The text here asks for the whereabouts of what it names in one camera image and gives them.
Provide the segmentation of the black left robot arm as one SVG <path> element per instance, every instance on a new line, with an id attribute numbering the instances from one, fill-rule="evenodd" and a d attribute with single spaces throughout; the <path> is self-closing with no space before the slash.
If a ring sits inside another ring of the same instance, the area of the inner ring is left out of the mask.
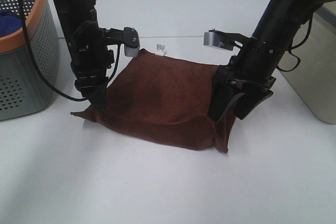
<path id="1" fill-rule="evenodd" d="M 76 77 L 75 87 L 81 93 L 80 101 L 88 100 L 96 109 L 106 107 L 107 85 L 111 78 L 107 69 L 116 64 L 119 54 L 109 45 L 130 45 L 128 29 L 105 29 L 98 25 L 96 0 L 53 0 L 71 56 L 71 69 Z M 19 20 L 24 40 L 34 67 L 37 63 L 29 42 L 23 0 L 19 3 Z"/>

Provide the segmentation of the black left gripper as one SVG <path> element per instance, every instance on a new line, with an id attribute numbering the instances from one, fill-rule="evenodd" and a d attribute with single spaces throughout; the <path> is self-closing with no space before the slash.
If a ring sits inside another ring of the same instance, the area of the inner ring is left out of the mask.
<path id="1" fill-rule="evenodd" d="M 105 108 L 108 78 L 106 71 L 114 63 L 114 53 L 109 45 L 123 43 L 123 31 L 100 28 L 97 21 L 87 20 L 73 33 L 74 44 L 71 68 L 75 74 L 75 87 L 83 97 L 88 97 L 95 109 Z"/>

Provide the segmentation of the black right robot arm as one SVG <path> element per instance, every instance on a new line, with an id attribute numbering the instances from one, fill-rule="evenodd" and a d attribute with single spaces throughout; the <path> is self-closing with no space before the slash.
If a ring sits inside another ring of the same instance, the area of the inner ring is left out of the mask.
<path id="1" fill-rule="evenodd" d="M 270 0 L 251 37 L 210 30 L 204 45 L 233 50 L 229 63 L 219 66 L 212 77 L 208 116 L 219 121 L 229 110 L 244 119 L 258 104 L 272 96 L 272 76 L 285 52 L 293 49 L 300 26 L 312 20 L 324 3 L 334 0 Z"/>

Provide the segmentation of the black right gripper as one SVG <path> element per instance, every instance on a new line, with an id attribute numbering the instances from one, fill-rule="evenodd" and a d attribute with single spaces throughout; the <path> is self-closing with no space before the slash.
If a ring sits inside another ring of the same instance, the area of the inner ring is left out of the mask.
<path id="1" fill-rule="evenodd" d="M 213 75 L 208 117 L 214 122 L 219 122 L 236 102 L 235 116 L 243 120 L 256 106 L 270 98 L 273 92 L 269 89 L 275 82 L 272 73 L 285 52 L 285 41 L 271 35 L 225 34 L 240 51 L 227 65 L 219 66 Z M 250 84 L 257 89 L 245 94 L 231 82 Z"/>

